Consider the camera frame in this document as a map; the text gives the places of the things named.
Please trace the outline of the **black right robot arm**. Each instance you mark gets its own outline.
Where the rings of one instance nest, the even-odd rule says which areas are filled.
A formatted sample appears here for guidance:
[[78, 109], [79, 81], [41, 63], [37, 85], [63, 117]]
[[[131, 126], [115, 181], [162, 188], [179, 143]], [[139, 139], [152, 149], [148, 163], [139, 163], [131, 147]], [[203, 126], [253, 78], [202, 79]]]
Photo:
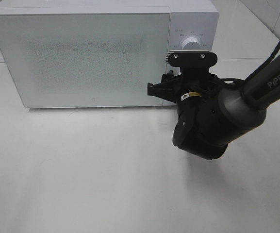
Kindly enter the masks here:
[[220, 158], [233, 140], [263, 124], [267, 108], [280, 100], [280, 55], [245, 80], [210, 72], [217, 55], [207, 50], [171, 50], [169, 71], [147, 93], [176, 104], [175, 147], [207, 160]]

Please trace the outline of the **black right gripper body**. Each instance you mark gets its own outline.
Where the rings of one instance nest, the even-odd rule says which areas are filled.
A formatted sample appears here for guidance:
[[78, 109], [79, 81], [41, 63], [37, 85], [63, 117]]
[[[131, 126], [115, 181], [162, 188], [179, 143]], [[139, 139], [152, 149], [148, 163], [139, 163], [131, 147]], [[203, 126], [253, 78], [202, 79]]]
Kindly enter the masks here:
[[201, 107], [211, 101], [220, 90], [219, 79], [209, 68], [181, 68], [175, 86], [178, 107]]

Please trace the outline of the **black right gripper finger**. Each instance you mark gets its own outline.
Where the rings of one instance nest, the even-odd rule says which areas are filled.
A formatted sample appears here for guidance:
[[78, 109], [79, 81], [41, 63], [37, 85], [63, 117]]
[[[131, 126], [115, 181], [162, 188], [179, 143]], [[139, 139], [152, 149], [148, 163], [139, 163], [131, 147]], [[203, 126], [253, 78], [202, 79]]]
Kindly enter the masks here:
[[148, 96], [157, 97], [172, 103], [177, 103], [177, 90], [177, 86], [172, 82], [147, 83]]
[[162, 75], [161, 83], [170, 84], [177, 83], [181, 79], [181, 75], [175, 75], [172, 70]]

